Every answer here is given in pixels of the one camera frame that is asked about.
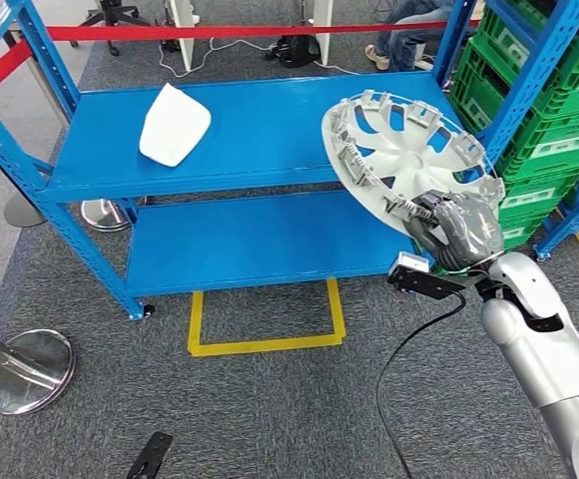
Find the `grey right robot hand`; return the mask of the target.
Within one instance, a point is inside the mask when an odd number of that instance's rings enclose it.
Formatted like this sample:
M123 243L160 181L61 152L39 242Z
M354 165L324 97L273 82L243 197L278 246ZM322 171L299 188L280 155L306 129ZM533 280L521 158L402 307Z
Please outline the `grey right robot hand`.
M481 196L430 190L414 199L432 214L411 217L406 231L447 271L470 268L504 251L493 211Z

